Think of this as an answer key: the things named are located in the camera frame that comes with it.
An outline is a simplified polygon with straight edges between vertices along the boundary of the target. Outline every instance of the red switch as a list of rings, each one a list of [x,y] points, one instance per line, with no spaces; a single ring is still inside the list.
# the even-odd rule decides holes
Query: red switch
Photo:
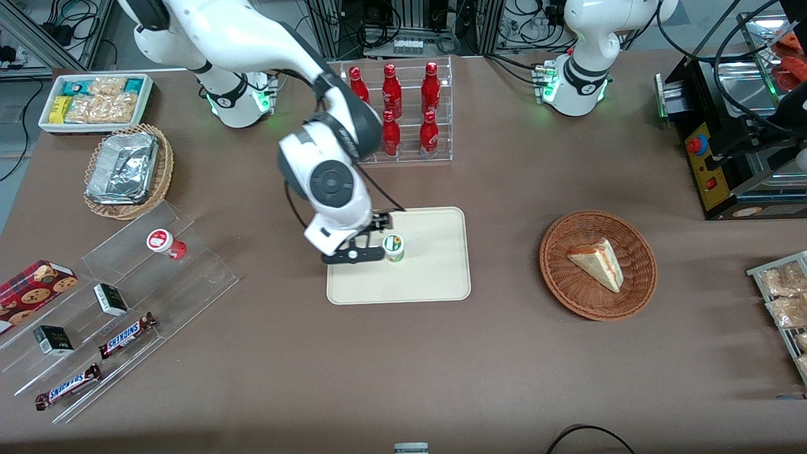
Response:
[[[699,137],[693,137],[687,141],[687,151],[695,154],[703,149],[704,143]]]

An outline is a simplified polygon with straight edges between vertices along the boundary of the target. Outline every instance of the white robotic arm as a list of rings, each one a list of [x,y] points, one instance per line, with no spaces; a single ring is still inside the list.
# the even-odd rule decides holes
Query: white robotic arm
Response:
[[[577,34],[577,44],[570,56],[546,62],[543,101],[569,116],[592,111],[620,52],[616,32],[644,27],[656,10],[665,22],[677,6],[678,0],[568,0],[563,20]]]
[[[327,111],[314,112],[300,130],[280,140],[278,155],[289,186],[316,211],[305,236],[325,256],[348,241],[353,245],[357,234],[373,226],[387,226],[388,217],[379,223],[372,213],[367,188],[353,168],[378,148],[381,120],[293,28],[267,19],[245,0],[119,2],[139,24],[135,38],[143,54],[195,73],[227,125],[248,126],[264,115],[251,94],[267,69],[305,81],[318,107],[327,101]],[[349,253],[342,254],[345,261],[362,260]]]

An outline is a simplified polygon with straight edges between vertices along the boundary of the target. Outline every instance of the red bottle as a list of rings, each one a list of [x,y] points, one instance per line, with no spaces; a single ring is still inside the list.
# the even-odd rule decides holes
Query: red bottle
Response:
[[[401,128],[391,110],[384,111],[384,153],[390,158],[398,156],[401,150]]]
[[[384,65],[384,85],[381,87],[384,95],[384,109],[392,111],[392,115],[398,119],[404,114],[404,104],[401,99],[401,82],[395,76],[395,65],[387,63]]]
[[[437,136],[440,135],[440,129],[434,123],[434,111],[427,110],[424,117],[424,122],[420,126],[420,156],[431,159],[437,154]]]
[[[420,86],[420,96],[420,109],[424,115],[429,109],[437,111],[440,107],[440,79],[437,78],[437,63],[434,61],[426,63],[426,77]]]
[[[369,103],[370,91],[367,90],[367,84],[362,80],[362,71],[358,66],[351,66],[348,74],[350,74],[350,90],[353,90],[362,101]]]

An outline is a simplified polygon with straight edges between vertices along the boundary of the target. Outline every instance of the cookie box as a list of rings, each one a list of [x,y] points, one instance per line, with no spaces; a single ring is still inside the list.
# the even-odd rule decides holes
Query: cookie box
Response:
[[[78,282],[69,268],[40,260],[0,285],[0,335]]]
[[[51,123],[50,113],[53,109],[53,104],[56,99],[63,94],[65,84],[71,82],[80,82],[90,80],[96,77],[115,77],[115,78],[128,78],[128,79],[142,79],[143,84],[137,93],[137,103],[135,104],[135,111],[132,115],[132,120],[128,123],[97,123],[97,124],[75,124],[75,123]],[[68,74],[59,76],[53,81],[53,88],[51,88],[48,95],[48,101],[42,109],[40,115],[40,128],[43,131],[50,132],[51,134],[94,134],[101,132],[117,131],[126,127],[136,126],[140,124],[143,114],[146,110],[148,97],[151,95],[153,86],[152,79],[145,73],[80,73]]]

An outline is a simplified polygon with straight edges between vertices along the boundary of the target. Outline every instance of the table surface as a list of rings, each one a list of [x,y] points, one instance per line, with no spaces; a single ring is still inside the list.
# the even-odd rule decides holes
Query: table surface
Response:
[[[193,74],[154,73],[144,120],[174,148],[168,200],[243,279],[67,425],[0,380],[0,443],[26,442],[3,451],[543,452],[592,423],[637,452],[803,452],[807,402],[774,398],[803,388],[745,270],[807,249],[805,222],[703,221],[683,147],[655,115],[653,76],[678,60],[625,53],[596,110],[568,118],[489,61],[453,58],[454,160],[370,173],[404,206],[465,212],[471,294],[350,307],[328,303],[275,163],[314,107],[307,88],[290,82],[275,117],[233,130]],[[41,135],[0,278],[73,263],[123,227],[82,199],[97,143]],[[580,209],[623,217],[653,248],[659,286],[636,317],[584,320],[543,283],[541,236]],[[578,433],[561,448],[614,446]]]

